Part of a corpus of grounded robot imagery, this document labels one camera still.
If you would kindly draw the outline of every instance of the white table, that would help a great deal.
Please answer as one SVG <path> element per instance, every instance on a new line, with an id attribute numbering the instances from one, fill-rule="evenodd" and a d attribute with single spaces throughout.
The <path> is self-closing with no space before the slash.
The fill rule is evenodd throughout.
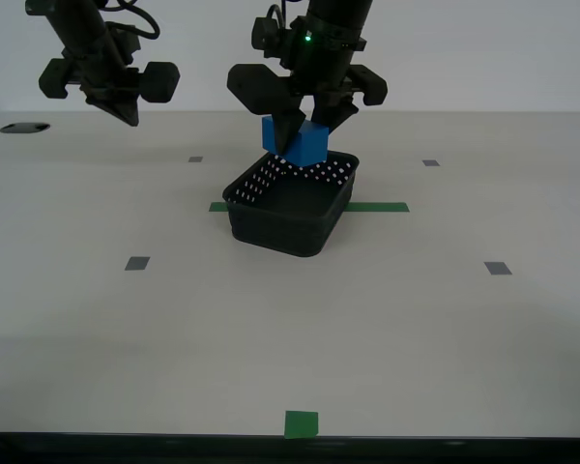
<path id="1" fill-rule="evenodd" d="M 580 436 L 580 114 L 357 116 L 353 200 L 411 212 L 310 259 L 208 212 L 257 117 L 141 119 L 0 114 L 52 124 L 0 134 L 0 431 Z"/>

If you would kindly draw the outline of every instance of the white wall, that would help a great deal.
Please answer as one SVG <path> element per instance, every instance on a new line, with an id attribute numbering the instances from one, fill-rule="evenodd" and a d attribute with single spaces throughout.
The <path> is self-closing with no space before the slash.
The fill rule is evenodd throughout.
<path id="1" fill-rule="evenodd" d="M 143 106 L 241 108 L 226 74 L 235 63 L 261 61 L 250 30 L 272 1 L 141 0 L 163 35 L 144 41 L 137 63 L 171 60 L 183 75 L 171 104 Z M 291 12 L 305 9 L 306 1 Z M 363 36 L 367 50 L 355 61 L 389 81 L 385 109 L 580 111 L 580 0 L 375 0 Z M 0 0 L 0 109 L 84 108 L 74 89 L 67 101 L 48 101 L 37 88 L 60 51 L 23 0 Z"/>

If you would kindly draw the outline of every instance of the blue block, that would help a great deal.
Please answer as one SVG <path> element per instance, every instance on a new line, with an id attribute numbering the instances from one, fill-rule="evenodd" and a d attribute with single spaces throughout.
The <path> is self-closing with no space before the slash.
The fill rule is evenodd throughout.
<path id="1" fill-rule="evenodd" d="M 274 155 L 280 154 L 275 146 L 273 117 L 262 118 L 262 146 Z M 329 152 L 329 128 L 311 121 L 304 121 L 283 158 L 299 167 L 311 166 L 327 159 Z"/>

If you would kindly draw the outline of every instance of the black container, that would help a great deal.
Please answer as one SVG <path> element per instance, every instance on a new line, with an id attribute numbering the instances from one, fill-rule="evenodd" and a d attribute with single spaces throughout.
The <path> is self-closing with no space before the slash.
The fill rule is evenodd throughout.
<path id="1" fill-rule="evenodd" d="M 308 257 L 318 254 L 352 196 L 359 159 L 329 152 L 297 167 L 266 154 L 224 192 L 234 238 Z"/>

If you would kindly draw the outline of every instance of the green tape marker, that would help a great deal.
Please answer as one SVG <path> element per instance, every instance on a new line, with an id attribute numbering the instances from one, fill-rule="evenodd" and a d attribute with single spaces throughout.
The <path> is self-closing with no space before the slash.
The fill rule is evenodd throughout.
<path id="1" fill-rule="evenodd" d="M 227 211 L 228 205 L 218 201 L 211 203 L 211 208 L 209 208 L 209 213 L 227 213 Z"/>
<path id="2" fill-rule="evenodd" d="M 209 212 L 227 213 L 228 207 L 223 202 L 211 203 Z M 406 203 L 349 203 L 345 210 L 347 213 L 409 213 L 410 208 Z"/>
<path id="3" fill-rule="evenodd" d="M 286 411 L 283 438 L 315 438 L 318 435 L 318 413 Z"/>
<path id="4" fill-rule="evenodd" d="M 348 203 L 347 213 L 409 213 L 406 203 Z"/>

